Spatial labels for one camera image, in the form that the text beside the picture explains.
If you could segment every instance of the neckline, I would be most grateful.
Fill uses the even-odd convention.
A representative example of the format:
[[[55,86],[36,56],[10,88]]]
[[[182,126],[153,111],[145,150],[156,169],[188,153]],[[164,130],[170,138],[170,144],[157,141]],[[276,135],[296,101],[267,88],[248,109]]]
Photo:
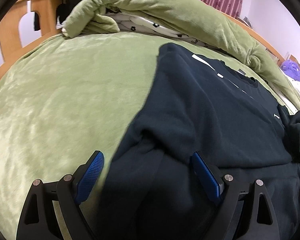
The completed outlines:
[[[257,88],[258,87],[258,80],[256,80],[253,77],[246,77],[244,75],[242,75],[241,73],[233,70],[232,68],[229,68],[223,61],[222,61],[223,65],[225,66],[225,69],[232,74],[234,77],[236,77],[237,79],[239,79],[240,81],[246,83],[247,85],[249,85],[250,87],[253,88]]]

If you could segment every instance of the purple plush toy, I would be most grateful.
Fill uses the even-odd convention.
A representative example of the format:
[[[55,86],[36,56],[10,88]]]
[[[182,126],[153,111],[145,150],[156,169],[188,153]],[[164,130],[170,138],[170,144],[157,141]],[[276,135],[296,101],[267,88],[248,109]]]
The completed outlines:
[[[280,68],[287,76],[300,82],[300,68],[297,62],[288,59],[281,64]]]

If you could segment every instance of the green blanket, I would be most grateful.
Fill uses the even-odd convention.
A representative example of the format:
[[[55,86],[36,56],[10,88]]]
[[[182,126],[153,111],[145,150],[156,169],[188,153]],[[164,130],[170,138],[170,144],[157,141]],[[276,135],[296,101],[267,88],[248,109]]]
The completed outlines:
[[[178,30],[223,49],[276,85],[300,110],[300,95],[267,52],[239,25],[200,0],[83,0],[65,21],[63,32],[116,33],[116,22],[105,16],[106,8],[128,12]]]
[[[0,81],[0,230],[16,238],[20,212],[33,180],[72,174],[94,150],[105,169],[81,209],[94,229],[98,192],[124,131],[148,94],[158,49],[172,40],[138,33],[59,35],[16,62]],[[229,56],[184,41],[194,53],[223,60],[259,80]],[[60,220],[65,239],[64,222]]]

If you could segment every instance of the blue textured pad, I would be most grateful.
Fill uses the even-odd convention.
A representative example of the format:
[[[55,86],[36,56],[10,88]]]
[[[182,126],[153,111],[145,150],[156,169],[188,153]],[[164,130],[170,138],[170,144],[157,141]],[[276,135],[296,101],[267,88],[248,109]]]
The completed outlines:
[[[201,182],[201,185],[203,186],[203,189],[206,192],[209,200],[218,205],[221,201],[218,182],[215,180],[209,168],[200,158],[197,152],[192,155],[191,161],[194,172],[199,178],[199,181]]]
[[[89,197],[89,194],[103,169],[104,163],[105,158],[103,153],[99,152],[78,183],[77,195],[74,200],[78,205],[80,205],[81,202],[86,201]]]

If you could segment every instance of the silver bolt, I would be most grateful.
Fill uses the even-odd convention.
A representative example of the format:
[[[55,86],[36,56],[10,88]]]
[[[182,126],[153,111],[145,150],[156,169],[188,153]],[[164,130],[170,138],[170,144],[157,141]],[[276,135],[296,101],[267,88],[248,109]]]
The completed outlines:
[[[259,185],[259,186],[262,186],[263,185],[263,181],[261,179],[257,179],[256,180],[256,183]]]
[[[34,186],[38,186],[40,184],[40,180],[39,179],[36,179],[34,182],[33,182],[33,185]]]
[[[68,174],[68,175],[66,175],[66,176],[63,177],[64,181],[69,181],[71,179],[72,179],[72,176],[70,174]]]
[[[232,177],[230,174],[227,174],[227,175],[225,175],[225,179],[226,179],[227,181],[232,181],[232,180],[233,180],[233,177]]]

